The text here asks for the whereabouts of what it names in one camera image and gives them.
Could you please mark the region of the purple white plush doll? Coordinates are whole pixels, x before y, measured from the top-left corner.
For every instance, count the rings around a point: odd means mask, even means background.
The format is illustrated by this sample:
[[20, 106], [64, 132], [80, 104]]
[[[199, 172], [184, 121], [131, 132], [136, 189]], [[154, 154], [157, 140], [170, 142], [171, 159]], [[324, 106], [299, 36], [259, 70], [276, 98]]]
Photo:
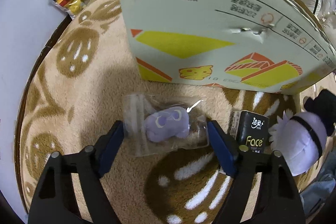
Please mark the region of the purple white plush doll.
[[280, 151], [292, 176], [305, 173], [322, 156], [326, 141], [335, 131], [335, 94], [327, 89], [306, 97], [304, 111], [283, 113], [269, 129], [273, 151]]

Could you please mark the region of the purple plush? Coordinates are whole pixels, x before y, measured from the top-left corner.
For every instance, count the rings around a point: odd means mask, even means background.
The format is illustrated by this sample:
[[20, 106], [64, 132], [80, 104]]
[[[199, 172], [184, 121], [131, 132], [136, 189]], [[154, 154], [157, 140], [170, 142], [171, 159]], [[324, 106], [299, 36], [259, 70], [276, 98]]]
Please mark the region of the purple plush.
[[126, 143], [135, 157], [209, 145], [206, 100], [133, 93], [123, 98]]

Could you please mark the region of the beige patterned plush blanket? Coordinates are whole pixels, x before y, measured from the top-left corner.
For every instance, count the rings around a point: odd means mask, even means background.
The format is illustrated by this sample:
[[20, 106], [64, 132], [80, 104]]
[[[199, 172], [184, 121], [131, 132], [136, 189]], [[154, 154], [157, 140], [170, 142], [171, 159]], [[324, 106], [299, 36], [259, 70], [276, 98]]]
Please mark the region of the beige patterned plush blanket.
[[[130, 93], [202, 99], [202, 113], [230, 128], [234, 110], [269, 118], [299, 110], [305, 96], [335, 91], [334, 75], [297, 96], [226, 89], [218, 80], [205, 86], [143, 81], [130, 53], [119, 0], [90, 0], [68, 27], [55, 32], [54, 45], [32, 71], [22, 99], [17, 149], [23, 198], [31, 205], [53, 151], [77, 153], [94, 144], [122, 119]], [[123, 144], [101, 184], [122, 223], [211, 223], [232, 180], [220, 173], [211, 147], [134, 157]]]

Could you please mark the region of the printed cardboard box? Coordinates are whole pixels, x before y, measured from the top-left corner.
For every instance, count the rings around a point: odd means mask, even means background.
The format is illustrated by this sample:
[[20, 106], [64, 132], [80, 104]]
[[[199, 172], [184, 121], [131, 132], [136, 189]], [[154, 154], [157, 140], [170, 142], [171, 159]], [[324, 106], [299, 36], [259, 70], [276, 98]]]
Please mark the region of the printed cardboard box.
[[335, 69], [301, 0], [120, 0], [147, 81], [299, 93]]

